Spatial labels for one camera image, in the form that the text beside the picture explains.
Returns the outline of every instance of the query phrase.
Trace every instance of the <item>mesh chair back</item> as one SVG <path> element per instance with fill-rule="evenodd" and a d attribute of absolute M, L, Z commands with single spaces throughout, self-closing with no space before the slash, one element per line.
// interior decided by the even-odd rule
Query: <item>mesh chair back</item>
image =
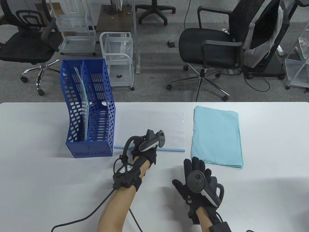
<path fill-rule="evenodd" d="M 46 27 L 51 20 L 45 0 L 0 0 L 0 4 L 7 21 L 23 29 Z"/>
<path fill-rule="evenodd" d="M 241 0 L 229 17 L 230 35 L 236 42 L 246 40 L 249 25 L 266 0 Z M 254 33 L 250 49 L 253 49 L 273 35 L 277 19 L 280 0 L 271 0 L 265 7 L 259 19 L 255 22 Z"/>

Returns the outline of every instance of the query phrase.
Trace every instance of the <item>label sticker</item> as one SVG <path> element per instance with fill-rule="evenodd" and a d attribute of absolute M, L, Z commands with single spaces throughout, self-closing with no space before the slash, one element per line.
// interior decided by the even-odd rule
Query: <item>label sticker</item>
<path fill-rule="evenodd" d="M 133 167 L 130 165 L 127 165 L 127 170 L 130 171 Z M 125 167 L 123 167 L 120 171 L 120 173 L 125 173 Z"/>

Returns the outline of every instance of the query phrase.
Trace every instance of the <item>blue file organizer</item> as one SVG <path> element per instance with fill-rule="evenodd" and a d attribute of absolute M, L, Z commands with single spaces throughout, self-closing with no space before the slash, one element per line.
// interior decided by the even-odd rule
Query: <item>blue file organizer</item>
<path fill-rule="evenodd" d="M 88 122 L 84 121 L 87 118 L 87 107 L 81 99 L 82 85 L 74 67 L 81 71 L 89 103 Z M 60 80 L 70 115 L 66 145 L 73 156 L 112 156 L 116 109 L 105 59 L 63 60 Z"/>

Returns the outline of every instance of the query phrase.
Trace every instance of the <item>white table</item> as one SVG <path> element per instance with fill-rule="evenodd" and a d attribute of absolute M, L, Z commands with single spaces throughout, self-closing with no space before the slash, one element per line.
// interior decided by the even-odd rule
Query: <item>white table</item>
<path fill-rule="evenodd" d="M 133 201 L 143 231 L 200 231 L 171 184 L 174 178 L 184 180 L 197 105 L 239 113 L 244 168 L 207 165 L 225 187 L 218 212 L 232 232 L 308 232 L 308 103 L 116 103 L 116 122 L 132 109 L 185 113 L 186 152 L 158 152 L 157 165 Z M 110 192 L 112 164 L 122 151 L 71 158 L 65 146 L 68 119 L 65 103 L 0 105 L 0 231 L 50 231 L 85 217 Z M 102 210 L 55 232 L 96 231 Z M 130 215 L 123 231 L 138 231 Z"/>

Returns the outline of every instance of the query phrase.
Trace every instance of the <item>chair seat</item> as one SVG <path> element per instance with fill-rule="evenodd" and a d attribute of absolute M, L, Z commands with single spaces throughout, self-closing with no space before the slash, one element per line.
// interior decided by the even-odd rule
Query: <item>chair seat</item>
<path fill-rule="evenodd" d="M 204 46 L 202 55 L 201 43 L 204 40 L 215 40 L 233 42 L 230 35 L 217 30 L 189 28 L 182 32 L 179 38 L 179 53 L 181 59 L 186 63 L 213 67 L 234 67 L 237 58 L 237 50 L 226 46 L 207 45 Z"/>
<path fill-rule="evenodd" d="M 43 44 L 42 32 L 21 31 L 15 33 L 0 47 L 0 60 L 20 63 L 43 63 L 49 61 L 55 51 Z M 58 48 L 62 42 L 59 32 L 51 32 L 49 41 L 52 47 Z"/>

